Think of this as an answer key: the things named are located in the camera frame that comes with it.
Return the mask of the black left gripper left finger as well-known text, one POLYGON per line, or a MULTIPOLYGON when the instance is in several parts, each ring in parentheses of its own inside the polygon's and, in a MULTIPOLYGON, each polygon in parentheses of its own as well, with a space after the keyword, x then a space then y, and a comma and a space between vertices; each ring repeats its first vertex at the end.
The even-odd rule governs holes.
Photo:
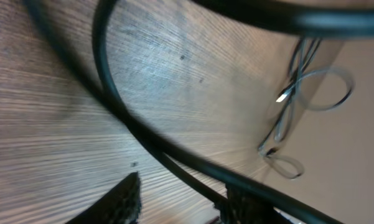
POLYGON ((141 181, 133 172, 67 224, 137 224, 141 209, 141 181))

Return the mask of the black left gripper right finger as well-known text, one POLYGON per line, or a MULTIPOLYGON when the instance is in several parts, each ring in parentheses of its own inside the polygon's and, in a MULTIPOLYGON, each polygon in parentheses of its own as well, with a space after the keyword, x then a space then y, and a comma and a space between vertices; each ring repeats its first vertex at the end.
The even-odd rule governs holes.
POLYGON ((226 186, 227 199, 216 204, 224 224, 292 224, 274 207, 248 192, 226 186))

